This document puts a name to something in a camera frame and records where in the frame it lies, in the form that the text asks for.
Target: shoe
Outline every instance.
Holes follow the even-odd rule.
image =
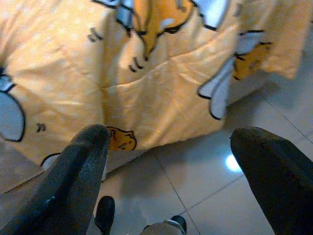
[[[313,234],[313,163],[289,140],[236,129],[231,150],[275,234]]]
[[[110,196],[104,196],[100,199],[97,207],[94,223],[100,229],[103,235],[109,235],[114,220],[115,201]]]
[[[187,223],[186,223],[186,220],[182,216],[175,215],[171,218],[171,220],[174,220],[175,222],[179,223],[184,229],[185,233],[187,232]]]

